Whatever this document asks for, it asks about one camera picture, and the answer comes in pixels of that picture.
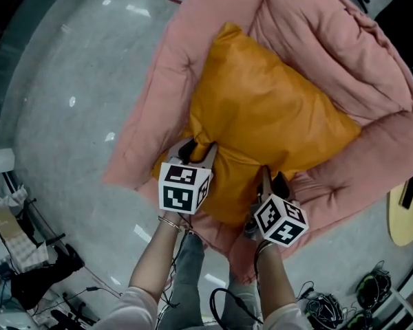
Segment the pink cushion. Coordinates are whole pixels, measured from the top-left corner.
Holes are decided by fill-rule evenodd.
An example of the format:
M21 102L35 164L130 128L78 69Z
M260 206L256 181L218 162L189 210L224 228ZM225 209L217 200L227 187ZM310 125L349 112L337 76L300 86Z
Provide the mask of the pink cushion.
M223 23L239 25L363 126L360 137L292 184L310 229L289 256L413 175L413 78L377 24L349 0L184 0L165 30L147 82L120 134L104 182L157 204L150 171L188 120L190 97ZM192 224L253 278L254 242L199 212Z

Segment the black cable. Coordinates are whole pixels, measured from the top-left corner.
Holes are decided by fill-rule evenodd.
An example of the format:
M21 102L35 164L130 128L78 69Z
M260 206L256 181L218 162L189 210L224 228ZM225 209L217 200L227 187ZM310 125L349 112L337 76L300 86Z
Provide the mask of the black cable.
M357 300L354 300L354 301L352 302L352 304L350 305L350 308L351 308L351 309L354 309L354 310L358 310L356 307L353 306L355 303L358 303L358 301L357 301Z
M177 212L177 213L178 213L178 215L182 218L182 220L185 221L185 222L188 224L189 229L192 230L192 229L193 229L193 226L191 225L191 222L188 221L187 219L185 219L185 218L182 216L182 214L180 214L179 212Z
M354 316L356 316L356 314L357 314L357 309L356 309L356 308L355 308L355 309L350 308L350 309L346 312L346 324L349 322L349 313L350 313L351 311L353 311L353 316L352 316L352 318L353 318Z
M3 295L5 293L5 287L6 287L6 283L8 282L8 280L5 280L3 282L3 288L1 289L1 295L0 295L0 308L1 306L3 306Z
M343 308L333 295L318 294L309 300L306 311L326 329L336 329L344 322Z
M42 311L40 311L39 313L34 313L34 316L37 316L37 315L39 315L39 314L41 314L41 313L43 313L43 312L45 312L45 311L48 311L49 309L58 307L59 305L62 305L63 303L66 303L66 300L71 300L71 299L73 299L73 298L75 298L75 297L83 294L83 293L86 292L86 291L87 291L87 289L81 291L79 294L76 294L76 295L74 295L74 296L72 296L72 297L70 297L70 298L66 298L63 302L56 303L56 304L55 304L54 306L52 306L52 307L45 308L45 309L43 309Z
M162 310L159 312L158 314L158 321L156 322L156 328L158 328L158 325L160 323L160 321L162 320L162 317L164 316L164 313L169 309L169 308L176 308L179 303L171 303L171 297L173 296L173 291L171 291L170 296L167 296L167 291L171 288L171 286L173 285L173 276L176 273L176 261L178 260L179 256L180 256L180 251L182 250L182 246L184 245L185 239L187 238L189 233L189 230L185 230L184 232L184 236L182 237L182 240L180 241L179 244L179 250L176 253L176 255L174 256L174 258L171 261L171 271L170 271L170 283L168 284L168 286L164 289L160 299L164 301L165 306L162 308Z
M14 274L17 275L17 268L15 267L14 263L12 262L13 257L12 257L11 251L9 250L8 246L6 245L6 242L3 242L3 245L6 247L6 250L8 251L8 254L9 254L9 257L10 257L9 261L11 262L12 271L14 272Z
M303 291L304 286L305 286L306 284L308 284L308 283L312 283L312 286L310 286L310 287L306 290L306 292L304 292L303 294L301 294L301 291ZM314 291L314 286L315 286L315 284L314 284L313 281L311 281L311 280L306 281L306 282L301 286L300 292L298 293L298 296L296 297L296 300L302 300L302 299L307 298L307 296L309 296L309 294Z
M65 298L65 300L64 300L63 302L57 303L56 305L54 305L54 306L52 306L52 307L45 308L45 309L43 309L43 310L40 311L40 312L37 312L37 311L38 311L38 305L37 305L37 311L35 311L35 313L33 314L33 316L37 316L37 315L39 315L39 314L41 314L41 313L43 313L43 312L45 312L45 311L48 311L49 309L58 307L59 305L62 305L63 303L66 303L66 300L71 300L71 299L73 299L73 298L75 298L75 297L83 294L84 292L93 292L93 291L98 291L99 289L103 289L104 291L109 292L113 297L120 298L120 297L118 297L117 295L111 293L109 290L107 290L107 289L105 289L105 288L102 288L102 287L97 287L97 286L86 287L86 289L84 289L83 291L81 291L81 292L73 295L72 297Z
M225 292L227 294L229 294L231 297L234 298L235 303L244 310L244 312L246 314L248 314L252 319L254 319L256 322L258 322L259 324L263 324L263 322L257 318L256 316L254 316L248 309L248 307L245 305L245 302L240 298L237 297L235 294L233 294L233 292L229 291L228 289L224 289L224 288L217 288L215 289L213 292L211 292L211 295L209 296L209 307L211 309L211 313L213 314L213 317L215 319L215 321L220 325L220 327L222 329L227 330L228 328L226 327L226 325L221 321L219 315L218 315L218 311L215 307L215 294L218 293L219 291L221 292Z
M388 272L387 270L384 270L383 268L384 268L384 263L385 263L385 261L379 261L375 266L374 266L374 268L373 268L373 270L372 271L378 271L378 272L381 272L382 274L384 274L384 275L388 275L390 272Z

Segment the white cloth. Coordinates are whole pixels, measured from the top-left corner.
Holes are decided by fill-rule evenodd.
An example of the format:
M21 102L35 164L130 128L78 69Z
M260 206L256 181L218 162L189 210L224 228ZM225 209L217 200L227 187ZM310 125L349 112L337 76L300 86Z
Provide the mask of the white cloth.
M94 326L95 330L154 330L158 305L143 289L129 287L108 317ZM190 330L216 330L219 326L191 327ZM263 330L305 330L310 325L296 304L274 311L264 322Z

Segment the person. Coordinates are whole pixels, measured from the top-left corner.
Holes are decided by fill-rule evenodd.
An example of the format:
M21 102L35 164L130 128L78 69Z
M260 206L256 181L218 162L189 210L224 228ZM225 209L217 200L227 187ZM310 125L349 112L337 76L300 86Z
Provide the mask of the person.
M176 238L180 232L181 216L166 212L159 217L160 223L149 245L140 257L131 275L129 288L108 317L96 324L97 330L153 330L156 327L158 302L167 284L173 260ZM221 323L204 326L200 314L198 281L202 269L204 248L202 240L188 234L176 260L176 276L171 303L158 324L159 330L183 329L256 329L261 326L254 319L260 316L254 284L241 285L230 275L228 290L241 298L250 317L234 298L226 293ZM309 329L307 319L296 304L283 262L276 247L262 248L257 257L260 280L260 303L263 329Z

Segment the bracelet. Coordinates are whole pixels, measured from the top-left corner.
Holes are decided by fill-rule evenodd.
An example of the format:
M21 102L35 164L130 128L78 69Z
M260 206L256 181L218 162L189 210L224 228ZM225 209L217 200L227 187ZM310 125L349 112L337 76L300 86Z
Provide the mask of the bracelet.
M267 247L269 247L270 245L273 245L274 243L272 243L272 242L269 242L269 243L267 243L266 245L264 245L261 249L260 249L260 251L258 252L258 255L260 255Z
M180 229L179 226L177 226L175 223L172 223L170 220L168 220L167 218L161 217L160 215L158 215L158 220L159 221L165 221L166 223L168 223L170 226L173 226L178 232L181 232L182 230Z

